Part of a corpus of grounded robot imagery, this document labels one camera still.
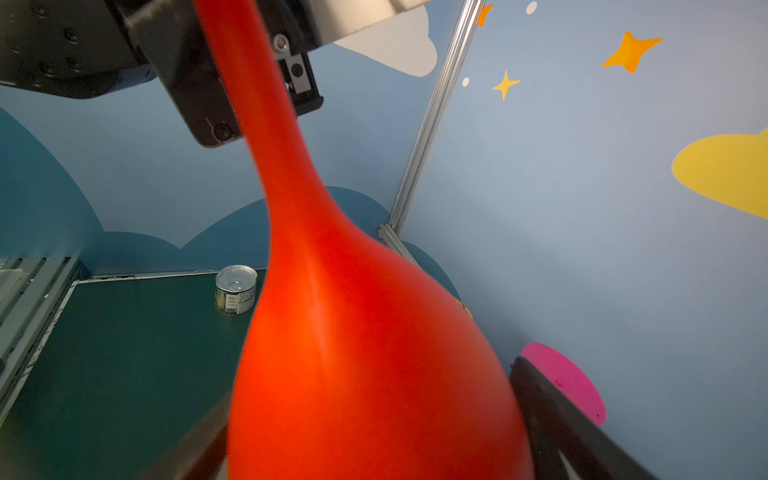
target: green table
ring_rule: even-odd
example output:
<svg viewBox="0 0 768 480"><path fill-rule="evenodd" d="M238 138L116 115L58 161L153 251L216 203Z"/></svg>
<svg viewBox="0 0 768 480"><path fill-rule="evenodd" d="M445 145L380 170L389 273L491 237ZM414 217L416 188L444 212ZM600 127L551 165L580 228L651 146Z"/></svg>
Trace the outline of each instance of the green table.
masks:
<svg viewBox="0 0 768 480"><path fill-rule="evenodd" d="M250 321L215 310L214 277L78 285L0 429L0 477L128 480L175 444L231 388Z"/></svg>

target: pink shape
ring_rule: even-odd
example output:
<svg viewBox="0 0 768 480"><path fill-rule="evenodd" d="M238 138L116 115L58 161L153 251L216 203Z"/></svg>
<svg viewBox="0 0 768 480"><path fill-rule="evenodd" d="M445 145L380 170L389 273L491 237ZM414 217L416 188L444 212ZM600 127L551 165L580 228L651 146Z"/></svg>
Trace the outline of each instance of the pink shape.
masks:
<svg viewBox="0 0 768 480"><path fill-rule="evenodd" d="M605 423L605 404L598 389L567 356L540 343L529 343L523 357L557 386L595 425Z"/></svg>

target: silver can lid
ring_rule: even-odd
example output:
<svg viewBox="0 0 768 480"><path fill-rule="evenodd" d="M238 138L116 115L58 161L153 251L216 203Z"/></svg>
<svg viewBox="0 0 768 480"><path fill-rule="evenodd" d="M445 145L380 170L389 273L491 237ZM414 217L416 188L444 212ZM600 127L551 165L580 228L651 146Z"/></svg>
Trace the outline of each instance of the silver can lid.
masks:
<svg viewBox="0 0 768 480"><path fill-rule="evenodd" d="M257 273L247 265L229 265L216 275L216 286L228 293L245 292L256 285Z"/></svg>

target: star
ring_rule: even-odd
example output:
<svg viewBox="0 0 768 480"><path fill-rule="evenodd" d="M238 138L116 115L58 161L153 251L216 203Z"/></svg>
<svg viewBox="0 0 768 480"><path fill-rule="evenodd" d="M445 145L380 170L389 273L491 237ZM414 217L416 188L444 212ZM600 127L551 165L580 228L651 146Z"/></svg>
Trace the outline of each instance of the star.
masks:
<svg viewBox="0 0 768 480"><path fill-rule="evenodd" d="M492 88L492 90L499 90L502 93L502 101L507 99L507 90L514 85L520 83L519 80L515 81L509 81L509 77L507 77L507 71L504 70L504 81L495 87Z"/></svg>
<svg viewBox="0 0 768 480"><path fill-rule="evenodd" d="M493 8L493 5L494 4L491 3L490 5L483 7L482 10L480 11L480 18L478 18L478 25L480 25L481 27L485 25L485 16L488 14L488 12L491 11L491 8Z"/></svg>
<svg viewBox="0 0 768 480"><path fill-rule="evenodd" d="M619 49L616 50L616 53L611 55L605 63L603 63L603 66L612 67L614 65L621 65L626 68L628 72L634 73L634 71L637 70L637 63L640 61L640 57L642 57L649 48L662 40L664 39L652 38L651 40L637 40L630 32L627 32L621 40Z"/></svg>

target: tin can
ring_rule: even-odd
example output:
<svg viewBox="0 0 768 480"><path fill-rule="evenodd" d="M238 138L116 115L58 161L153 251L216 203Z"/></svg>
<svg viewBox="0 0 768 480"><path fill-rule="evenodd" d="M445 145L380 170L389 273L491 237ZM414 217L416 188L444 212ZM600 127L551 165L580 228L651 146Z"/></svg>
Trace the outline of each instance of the tin can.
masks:
<svg viewBox="0 0 768 480"><path fill-rule="evenodd" d="M256 277L247 265L229 265L216 275L216 310L240 315L256 303Z"/></svg>

